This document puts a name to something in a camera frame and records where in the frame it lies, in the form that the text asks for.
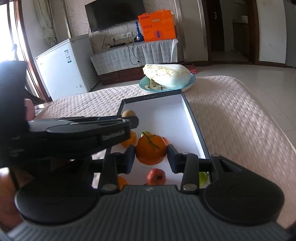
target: white freezer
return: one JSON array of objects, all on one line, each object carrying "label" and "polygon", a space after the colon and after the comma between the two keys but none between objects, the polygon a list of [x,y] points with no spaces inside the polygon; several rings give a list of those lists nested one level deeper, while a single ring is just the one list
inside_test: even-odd
[{"label": "white freezer", "polygon": [[87,93],[98,83],[88,35],[67,39],[36,57],[53,100]]}]

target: bed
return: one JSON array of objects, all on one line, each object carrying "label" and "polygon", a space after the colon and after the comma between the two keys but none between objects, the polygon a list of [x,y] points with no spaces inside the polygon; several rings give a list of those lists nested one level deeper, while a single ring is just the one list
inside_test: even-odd
[{"label": "bed", "polygon": [[[113,87],[52,102],[36,118],[115,115],[122,99],[145,95],[138,85]],[[284,192],[278,218],[284,228],[296,220],[296,150],[256,102],[229,76],[199,77],[185,92],[210,154],[218,153],[273,181]],[[94,155],[103,158],[104,151]]]}]

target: window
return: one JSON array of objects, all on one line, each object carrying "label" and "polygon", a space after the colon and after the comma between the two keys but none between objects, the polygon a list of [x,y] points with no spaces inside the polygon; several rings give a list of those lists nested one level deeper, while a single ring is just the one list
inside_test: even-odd
[{"label": "window", "polygon": [[0,62],[20,60],[28,63],[26,89],[46,101],[48,97],[34,64],[24,31],[21,0],[3,4],[0,0]]},{"label": "window", "polygon": [[14,60],[15,55],[12,50],[12,39],[8,25],[7,4],[0,5],[0,62]]}]

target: red apple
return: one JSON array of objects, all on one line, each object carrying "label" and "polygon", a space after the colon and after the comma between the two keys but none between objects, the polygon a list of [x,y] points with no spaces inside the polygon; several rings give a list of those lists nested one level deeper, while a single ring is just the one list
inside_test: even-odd
[{"label": "red apple", "polygon": [[165,172],[162,169],[153,168],[147,174],[148,185],[164,185],[166,182]]}]

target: tangerine stem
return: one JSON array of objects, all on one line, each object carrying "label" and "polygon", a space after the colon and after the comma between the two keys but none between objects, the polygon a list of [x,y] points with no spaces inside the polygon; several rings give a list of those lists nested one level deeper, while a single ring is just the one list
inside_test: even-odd
[{"label": "tangerine stem", "polygon": [[157,145],[155,145],[155,144],[150,140],[150,137],[149,137],[149,136],[147,136],[144,132],[142,132],[142,133],[144,134],[144,136],[147,137],[148,141],[151,143],[152,146],[156,146],[156,147],[159,149],[159,147],[158,147]]}]

